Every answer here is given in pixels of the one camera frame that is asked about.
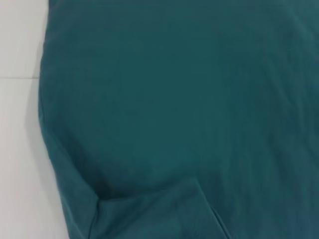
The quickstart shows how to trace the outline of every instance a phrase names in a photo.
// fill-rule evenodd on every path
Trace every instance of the white surface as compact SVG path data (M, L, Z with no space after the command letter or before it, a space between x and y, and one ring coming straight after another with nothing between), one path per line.
M0 77L38 77L48 0L0 0Z
M36 79L0 79L0 239L67 239Z

